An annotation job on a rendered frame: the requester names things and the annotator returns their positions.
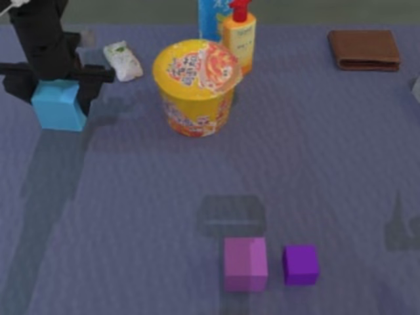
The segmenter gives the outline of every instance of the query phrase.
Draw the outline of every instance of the leather wallet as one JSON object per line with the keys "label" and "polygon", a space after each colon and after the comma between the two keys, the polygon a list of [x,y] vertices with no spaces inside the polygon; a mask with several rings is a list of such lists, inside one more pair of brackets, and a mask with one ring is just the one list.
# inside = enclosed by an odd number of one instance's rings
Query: leather wallet
{"label": "leather wallet", "polygon": [[328,33],[337,65],[342,70],[398,71],[400,54],[391,31],[333,30]]}

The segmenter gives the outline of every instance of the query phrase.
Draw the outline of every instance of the table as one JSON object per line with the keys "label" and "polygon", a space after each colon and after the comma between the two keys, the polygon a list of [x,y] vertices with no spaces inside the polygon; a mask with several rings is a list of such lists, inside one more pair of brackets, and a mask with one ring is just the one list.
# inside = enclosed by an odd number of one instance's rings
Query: table
{"label": "table", "polygon": [[[228,125],[201,139],[168,128],[151,78],[196,27],[92,28],[98,47],[126,40],[146,75],[105,87],[83,134],[42,131],[0,90],[0,314],[418,314],[420,27],[369,26],[391,28],[402,56],[381,73],[334,65],[327,32],[361,26],[260,26]],[[9,27],[0,39],[0,60],[23,60]],[[264,293],[220,290],[229,231],[205,227],[223,200],[262,204]],[[318,246],[316,286],[283,285],[290,243]]]}

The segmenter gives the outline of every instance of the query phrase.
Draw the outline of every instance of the magenta block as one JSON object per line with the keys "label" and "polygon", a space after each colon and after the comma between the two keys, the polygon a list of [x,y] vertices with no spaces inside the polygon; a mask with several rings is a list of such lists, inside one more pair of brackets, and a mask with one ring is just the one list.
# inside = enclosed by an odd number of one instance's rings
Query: magenta block
{"label": "magenta block", "polygon": [[313,245],[288,245],[283,252],[286,285],[312,285],[320,275],[318,255]]}
{"label": "magenta block", "polygon": [[267,285],[268,263],[265,238],[224,240],[224,289],[258,292]]}

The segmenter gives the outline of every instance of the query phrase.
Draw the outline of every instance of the red pump nozzle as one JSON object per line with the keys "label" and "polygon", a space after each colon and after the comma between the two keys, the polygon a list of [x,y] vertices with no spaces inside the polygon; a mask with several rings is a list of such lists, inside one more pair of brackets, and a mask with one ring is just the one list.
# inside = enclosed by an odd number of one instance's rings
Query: red pump nozzle
{"label": "red pump nozzle", "polygon": [[233,0],[229,7],[234,9],[233,19],[235,22],[245,22],[248,16],[248,4],[252,0]]}

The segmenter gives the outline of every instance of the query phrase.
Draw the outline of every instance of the yellow container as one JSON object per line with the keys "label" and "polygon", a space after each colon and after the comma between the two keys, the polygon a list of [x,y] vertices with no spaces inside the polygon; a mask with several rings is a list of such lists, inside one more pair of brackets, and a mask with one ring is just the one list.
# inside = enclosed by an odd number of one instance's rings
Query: yellow container
{"label": "yellow container", "polygon": [[164,49],[155,59],[153,76],[169,125],[182,135],[204,137],[228,121],[242,71],[227,48],[190,39]]}

